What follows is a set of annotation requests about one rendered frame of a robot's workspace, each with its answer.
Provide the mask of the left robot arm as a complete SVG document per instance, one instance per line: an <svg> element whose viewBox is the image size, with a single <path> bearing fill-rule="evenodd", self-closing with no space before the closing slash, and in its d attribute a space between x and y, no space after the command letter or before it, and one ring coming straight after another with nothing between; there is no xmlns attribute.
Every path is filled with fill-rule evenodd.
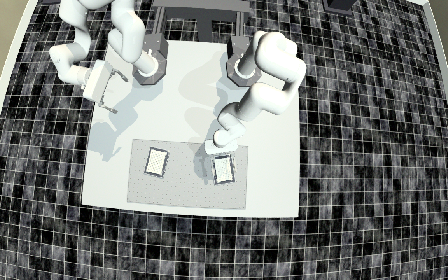
<svg viewBox="0 0 448 280"><path fill-rule="evenodd" d="M258 41L259 40L259 41ZM297 45L279 32L257 31L250 46L241 54L235 65L235 73L243 78L251 78L256 67L285 82L282 90L263 82L255 82L244 94L240 102L227 104L218 115L218 122L224 129L216 130L213 143L218 148L240 138L247 131L238 120L250 122L263 110L280 115L293 100L306 73L306 64L296 57Z"/></svg>

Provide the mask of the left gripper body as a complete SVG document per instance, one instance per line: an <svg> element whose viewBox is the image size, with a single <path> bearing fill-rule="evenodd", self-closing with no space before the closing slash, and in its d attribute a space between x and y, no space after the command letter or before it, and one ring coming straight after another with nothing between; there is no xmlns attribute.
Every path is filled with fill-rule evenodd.
<svg viewBox="0 0 448 280"><path fill-rule="evenodd" d="M213 139L208 139L205 141L205 149L207 154L219 154L227 151L235 151L238 149L237 140L229 142L225 147L218 148L214 145Z"/></svg>

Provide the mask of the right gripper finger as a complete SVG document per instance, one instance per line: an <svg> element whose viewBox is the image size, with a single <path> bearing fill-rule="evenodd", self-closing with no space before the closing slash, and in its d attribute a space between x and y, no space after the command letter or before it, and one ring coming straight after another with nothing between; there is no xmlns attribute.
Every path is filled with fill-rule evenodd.
<svg viewBox="0 0 448 280"><path fill-rule="evenodd" d="M125 81L125 82L129 82L128 79L126 78L126 76L123 75L123 74L122 74L119 70L117 70L117 69L113 69L110 78L112 77L112 75L115 75L116 72L121 76L121 78L123 79L123 81Z"/></svg>
<svg viewBox="0 0 448 280"><path fill-rule="evenodd" d="M99 107L103 107L103 108L109 110L110 112L117 114L117 112L118 112L117 110L114 110L113 108L109 108L109 107L107 107L107 106L104 106L103 98L104 98L104 95L103 95L103 97L102 97L101 102L98 103L98 106L99 106Z"/></svg>

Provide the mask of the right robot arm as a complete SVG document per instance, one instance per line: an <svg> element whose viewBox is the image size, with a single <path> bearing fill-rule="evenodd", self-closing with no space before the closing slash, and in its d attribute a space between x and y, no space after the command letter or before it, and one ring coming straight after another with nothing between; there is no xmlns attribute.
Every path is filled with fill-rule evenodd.
<svg viewBox="0 0 448 280"><path fill-rule="evenodd" d="M143 50L145 38L144 22L135 14L135 0L61 0L60 18L75 27L73 43L52 46L50 57L61 81L80 85L85 90L83 76L89 68L74 65L89 54L91 35L87 27L90 10L97 10L111 3L111 30L107 40L113 50L127 63L138 68L144 77L154 75L158 69L157 60Z"/></svg>

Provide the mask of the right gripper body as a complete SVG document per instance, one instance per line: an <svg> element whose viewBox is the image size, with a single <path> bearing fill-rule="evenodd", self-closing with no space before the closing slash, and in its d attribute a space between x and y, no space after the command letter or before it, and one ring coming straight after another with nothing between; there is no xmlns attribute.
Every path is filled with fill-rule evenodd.
<svg viewBox="0 0 448 280"><path fill-rule="evenodd" d="M112 71L113 67L107 61L97 59L94 68L87 69L83 76L86 85L83 97L89 101L100 103Z"/></svg>

